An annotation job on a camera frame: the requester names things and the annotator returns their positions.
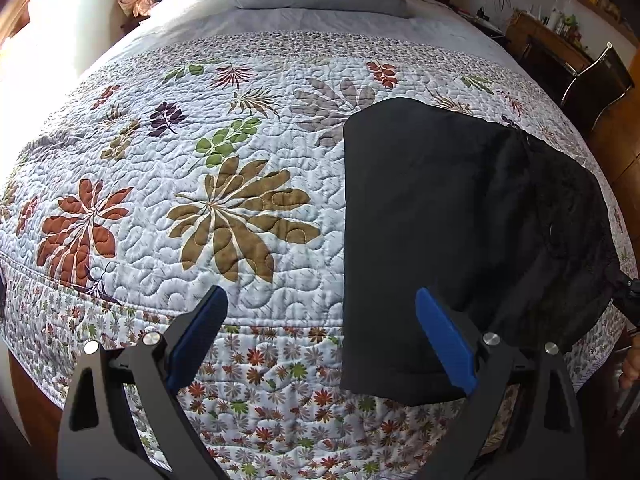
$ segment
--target blue gripper pad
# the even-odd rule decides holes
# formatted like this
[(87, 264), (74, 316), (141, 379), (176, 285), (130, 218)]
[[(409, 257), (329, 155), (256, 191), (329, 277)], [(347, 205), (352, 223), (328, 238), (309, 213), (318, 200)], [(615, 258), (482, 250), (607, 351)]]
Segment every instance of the blue gripper pad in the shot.
[(166, 387), (172, 395), (177, 395), (180, 388), (185, 388), (193, 382), (225, 320), (227, 305), (224, 289), (213, 286), (193, 312), (181, 314), (167, 329), (180, 330), (184, 320), (188, 322), (190, 317), (193, 318), (168, 356)]
[(471, 394), (478, 384), (474, 353), (426, 288), (415, 295), (415, 313), (451, 384)]

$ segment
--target bed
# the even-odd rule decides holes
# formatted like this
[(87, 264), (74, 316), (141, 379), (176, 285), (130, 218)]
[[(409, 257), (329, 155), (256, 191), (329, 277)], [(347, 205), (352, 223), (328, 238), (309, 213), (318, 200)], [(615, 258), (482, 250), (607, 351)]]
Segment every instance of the bed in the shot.
[[(232, 478), (405, 478), (461, 401), (340, 390), (342, 126), (393, 97), (519, 126), (592, 171), (622, 269), (622, 214), (580, 134), (498, 44), (435, 0), (411, 19), (164, 0), (21, 152), (2, 199), (2, 336), (60, 408), (82, 342), (161, 332), (213, 284), (223, 330), (178, 401)], [(576, 389), (625, 319), (566, 360)], [(166, 465), (134, 388), (136, 427)], [(515, 391), (488, 444), (500, 439)]]

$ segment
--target desk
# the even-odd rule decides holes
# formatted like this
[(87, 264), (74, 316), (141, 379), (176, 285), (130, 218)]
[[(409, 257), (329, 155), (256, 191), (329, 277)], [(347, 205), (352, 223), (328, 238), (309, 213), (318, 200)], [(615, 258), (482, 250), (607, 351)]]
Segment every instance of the desk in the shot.
[(581, 72), (593, 63), (593, 60), (585, 52), (574, 47), (565, 38), (549, 30), (526, 12), (514, 11), (506, 32), (506, 37), (509, 40), (506, 49), (516, 60), (522, 56), (529, 36), (542, 43), (576, 72)]

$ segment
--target white quilted bedspread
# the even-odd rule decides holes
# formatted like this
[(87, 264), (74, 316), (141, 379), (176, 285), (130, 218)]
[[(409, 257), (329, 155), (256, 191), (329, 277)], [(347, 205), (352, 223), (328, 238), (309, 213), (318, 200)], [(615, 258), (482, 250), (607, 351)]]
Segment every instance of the white quilted bedspread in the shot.
[[(414, 473), (460, 403), (408, 408), (338, 388), (342, 125), (393, 97), (515, 124), (591, 170), (623, 270), (635, 275), (602, 172), (525, 77), (396, 40), (219, 36), (107, 64), (22, 151), (0, 202), (2, 329), (14, 355), (63, 406), (82, 341), (115, 348), (151, 327), (163, 331), (218, 284), (228, 319), (178, 400), (231, 476)], [(392, 152), (388, 161), (381, 178), (402, 163)], [(610, 307), (567, 356), (576, 387), (606, 359), (622, 325)], [(129, 394), (142, 441), (163, 463)], [(512, 402), (509, 394), (495, 435)]]

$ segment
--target silver bolt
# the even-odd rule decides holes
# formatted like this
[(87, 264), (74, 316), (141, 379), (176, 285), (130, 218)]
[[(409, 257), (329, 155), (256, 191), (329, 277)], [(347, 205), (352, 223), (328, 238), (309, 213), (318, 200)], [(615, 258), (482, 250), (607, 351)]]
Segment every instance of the silver bolt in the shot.
[(94, 341), (93, 339), (91, 339), (91, 341), (87, 341), (86, 343), (84, 343), (84, 353), (85, 354), (95, 354), (98, 351), (98, 348), (100, 348), (100, 345), (98, 345), (97, 341)]
[(545, 352), (549, 355), (557, 355), (560, 349), (556, 343), (546, 343), (545, 344)]
[(142, 338), (142, 342), (147, 346), (153, 346), (160, 341), (160, 334), (158, 332), (147, 332)]
[(487, 346), (498, 346), (500, 344), (500, 336), (493, 332), (487, 332), (482, 336), (482, 341)]

